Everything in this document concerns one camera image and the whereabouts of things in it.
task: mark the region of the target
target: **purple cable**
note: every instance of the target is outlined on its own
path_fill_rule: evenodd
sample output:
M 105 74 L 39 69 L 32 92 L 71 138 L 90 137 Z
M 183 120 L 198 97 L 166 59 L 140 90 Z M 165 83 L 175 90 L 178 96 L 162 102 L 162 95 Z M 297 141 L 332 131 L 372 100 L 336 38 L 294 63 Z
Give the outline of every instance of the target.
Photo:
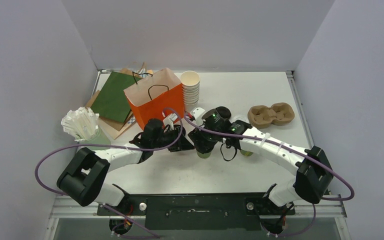
M 163 109 L 163 111 L 165 110 L 170 110 L 172 111 L 174 114 L 176 114 L 177 118 L 179 119 L 179 122 L 180 122 L 180 129 L 183 129 L 183 123 L 182 123 L 182 118 L 180 117 L 180 115 L 171 107 L 165 107 Z M 36 165 L 36 168 L 34 169 L 34 177 L 36 178 L 36 181 L 37 183 L 39 183 L 40 186 L 42 186 L 42 188 L 50 191 L 50 192 L 53 192 L 53 193 L 56 193 L 56 194 L 60 194 L 60 195 L 67 195 L 65 194 L 65 192 L 63 191 L 58 191 L 58 190 L 55 190 L 55 189 L 52 189 L 48 186 L 46 186 L 42 181 L 41 179 L 39 178 L 39 167 L 42 165 L 42 163 L 47 159 L 49 158 L 50 156 L 58 153 L 58 152 L 61 152 L 63 150 L 66 150 L 66 149 L 71 149 L 71 148 L 78 148 L 78 147 L 105 147 L 105 148 L 115 148 L 115 149 L 127 149 L 127 150 L 133 150 L 133 151 L 144 151 L 144 152 L 153 152 L 153 151 L 159 151 L 159 150 L 164 150 L 164 149 L 168 149 L 169 147 L 173 146 L 179 139 L 180 137 L 182 136 L 182 131 L 179 131 L 179 134 L 177 135 L 176 139 L 170 143 L 169 145 L 167 146 L 163 146 L 163 147 L 158 147 L 158 148 L 136 148 L 136 147 L 127 147 L 127 146 L 117 146 L 117 145 L 107 145 L 107 144 L 92 144 L 92 143 L 82 143 L 82 144 L 74 144 L 74 145 L 69 145 L 69 146 L 63 146 L 63 147 L 60 147 L 58 149 L 55 149 L 53 151 L 51 151 L 50 153 L 46 154 Z
M 222 132 L 218 132 L 218 131 L 208 130 L 208 129 L 205 129 L 203 127 L 200 127 L 200 126 L 194 124 L 187 116 L 184 119 L 186 120 L 187 123 L 189 123 L 193 127 L 197 128 L 197 129 L 199 129 L 201 131 L 210 133 L 210 134 L 215 134 L 215 135 L 224 136 L 224 137 L 252 139 L 252 140 L 257 140 L 257 141 L 262 141 L 263 140 L 262 138 L 255 137 L 255 136 L 244 136 L 244 135 L 222 133 Z M 276 145 L 276 146 L 280 146 L 279 143 L 277 143 L 275 141 L 272 141 L 272 140 L 268 140 L 267 139 L 267 140 L 265 140 L 265 142 L 269 143 L 269 144 Z M 281 147 L 283 149 L 288 150 L 291 153 L 294 153 L 294 154 L 296 154 L 298 156 L 301 156 L 301 157 L 303 157 L 305 159 L 308 159 L 309 161 L 311 161 L 314 164 L 318 165 L 322 169 L 326 170 L 328 173 L 332 174 L 335 178 L 337 178 L 339 181 L 341 181 L 343 184 L 345 184 L 345 186 L 347 186 L 349 188 L 349 191 L 351 192 L 351 194 L 348 197 L 322 197 L 321 199 L 327 200 L 327 201 L 348 201 L 348 200 L 351 200 L 351 199 L 354 198 L 355 192 L 354 192 L 354 189 L 351 186 L 351 184 L 349 184 L 344 178 L 342 178 L 339 174 L 334 172 L 332 169 L 328 168 L 327 166 L 325 166 L 321 162 L 317 161 L 316 159 L 312 158 L 311 156 L 305 155 L 305 154 L 303 154 L 303 153 L 301 153 L 301 152 L 299 152 L 297 150 L 294 150 L 292 148 L 289 148 L 289 147 L 287 147 L 285 145 L 281 145 Z
M 261 226 L 271 236 L 274 236 L 274 237 L 276 237 L 276 235 L 278 237 L 292 237 L 292 236 L 300 235 L 300 234 L 306 232 L 307 230 L 309 230 L 314 225 L 314 223 L 316 222 L 316 206 L 314 204 L 312 205 L 312 209 L 314 210 L 314 214 L 312 216 L 312 220 L 311 220 L 310 224 L 307 227 L 305 227 L 304 229 L 302 229 L 301 231 L 297 231 L 297 232 L 293 232 L 293 233 L 285 233 L 285 234 L 273 234 L 273 233 L 269 232 L 263 225 L 261 225 Z
M 147 231 L 148 233 L 152 234 L 153 236 L 124 236 L 124 235 L 120 235 L 121 238 L 124 238 L 124 239 L 159 239 L 161 238 L 161 236 L 159 236 L 158 234 L 156 234 L 155 232 L 149 230 L 148 228 L 144 227 L 143 225 L 141 225 L 140 223 L 138 223 L 137 221 L 131 219 L 130 217 L 124 215 L 123 213 L 115 210 L 114 208 L 110 207 L 109 205 L 107 204 L 102 204 L 102 207 L 110 210 L 111 212 L 115 213 L 115 214 L 118 214 L 122 217 L 124 217 L 125 219 L 127 219 L 129 222 L 131 223 L 134 223 L 136 224 L 139 228 Z M 114 230 L 119 226 L 119 225 L 116 225 L 115 227 L 112 228 L 112 231 L 114 232 Z

